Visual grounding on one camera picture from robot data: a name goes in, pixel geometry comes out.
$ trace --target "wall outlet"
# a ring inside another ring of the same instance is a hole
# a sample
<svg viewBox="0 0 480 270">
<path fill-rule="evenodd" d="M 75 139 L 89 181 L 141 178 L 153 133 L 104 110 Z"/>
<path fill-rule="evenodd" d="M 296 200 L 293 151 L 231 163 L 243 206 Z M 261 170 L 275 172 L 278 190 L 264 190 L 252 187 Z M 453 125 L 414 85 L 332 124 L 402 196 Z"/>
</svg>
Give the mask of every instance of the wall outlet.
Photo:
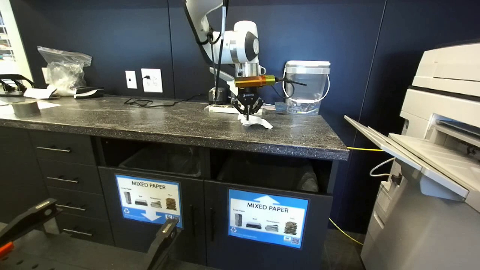
<svg viewBox="0 0 480 270">
<path fill-rule="evenodd" d="M 125 70 L 126 88 L 138 88 L 135 70 Z"/>
<path fill-rule="evenodd" d="M 164 92 L 161 68 L 141 68 L 141 80 L 144 91 Z"/>
</svg>

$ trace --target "white printer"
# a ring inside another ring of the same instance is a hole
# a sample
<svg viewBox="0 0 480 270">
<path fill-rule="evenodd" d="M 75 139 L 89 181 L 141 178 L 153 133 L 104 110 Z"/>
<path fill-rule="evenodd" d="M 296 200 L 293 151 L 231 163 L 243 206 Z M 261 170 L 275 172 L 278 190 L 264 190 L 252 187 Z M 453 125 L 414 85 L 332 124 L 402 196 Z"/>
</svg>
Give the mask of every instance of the white printer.
<svg viewBox="0 0 480 270">
<path fill-rule="evenodd" d="M 368 270 L 480 268 L 480 43 L 426 50 L 401 116 L 384 136 L 345 116 L 396 157 L 362 248 Z"/>
</svg>

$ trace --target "paper label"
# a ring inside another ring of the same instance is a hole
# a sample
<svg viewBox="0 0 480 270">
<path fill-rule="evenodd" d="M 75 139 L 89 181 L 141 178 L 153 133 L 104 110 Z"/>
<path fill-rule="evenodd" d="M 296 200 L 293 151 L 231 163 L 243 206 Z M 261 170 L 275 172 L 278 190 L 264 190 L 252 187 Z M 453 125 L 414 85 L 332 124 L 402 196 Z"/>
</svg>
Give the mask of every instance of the paper label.
<svg viewBox="0 0 480 270">
<path fill-rule="evenodd" d="M 300 248 L 308 199 L 230 188 L 228 235 Z"/>
<path fill-rule="evenodd" d="M 123 173 L 116 178 L 125 218 L 159 224 L 179 218 L 179 227 L 183 227 L 179 182 Z"/>
</svg>

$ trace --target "dark blue wall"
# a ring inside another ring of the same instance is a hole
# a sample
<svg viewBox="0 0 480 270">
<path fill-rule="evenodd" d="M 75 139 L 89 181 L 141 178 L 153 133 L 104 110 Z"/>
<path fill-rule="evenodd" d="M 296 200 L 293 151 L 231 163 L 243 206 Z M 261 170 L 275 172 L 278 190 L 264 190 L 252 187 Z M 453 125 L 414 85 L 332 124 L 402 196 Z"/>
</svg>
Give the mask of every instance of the dark blue wall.
<svg viewBox="0 0 480 270">
<path fill-rule="evenodd" d="M 161 67 L 168 97 L 189 97 L 213 85 L 195 44 L 182 0 L 17 0 L 15 13 L 36 80 L 45 65 L 36 46 L 93 55 L 87 79 L 113 92 L 126 89 L 123 70 Z M 405 88 L 422 50 L 480 35 L 477 0 L 231 0 L 230 23 L 258 23 L 261 64 L 281 73 L 287 59 L 330 59 L 332 91 L 321 113 L 348 145 L 369 145 L 345 121 L 360 118 L 398 131 Z M 369 167 L 387 155 L 353 152 L 342 163 L 332 215 L 365 230 L 378 181 Z"/>
</svg>

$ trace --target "robotic arm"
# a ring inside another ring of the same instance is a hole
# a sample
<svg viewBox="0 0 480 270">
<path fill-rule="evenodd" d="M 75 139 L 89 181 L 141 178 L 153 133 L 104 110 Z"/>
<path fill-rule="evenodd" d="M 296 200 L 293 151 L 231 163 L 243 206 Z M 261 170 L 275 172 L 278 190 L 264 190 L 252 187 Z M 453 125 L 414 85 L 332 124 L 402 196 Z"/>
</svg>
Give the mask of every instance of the robotic arm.
<svg viewBox="0 0 480 270">
<path fill-rule="evenodd" d="M 197 41 L 203 49 L 210 71 L 227 80 L 234 94 L 234 106 L 249 116 L 257 112 L 263 100 L 257 86 L 237 86 L 234 76 L 221 70 L 221 64 L 236 64 L 236 76 L 257 76 L 261 68 L 258 62 L 258 31 L 252 20 L 239 20 L 234 29 L 225 29 L 228 0 L 186 0 L 186 13 Z M 222 29 L 213 31 L 207 14 L 222 8 Z"/>
</svg>

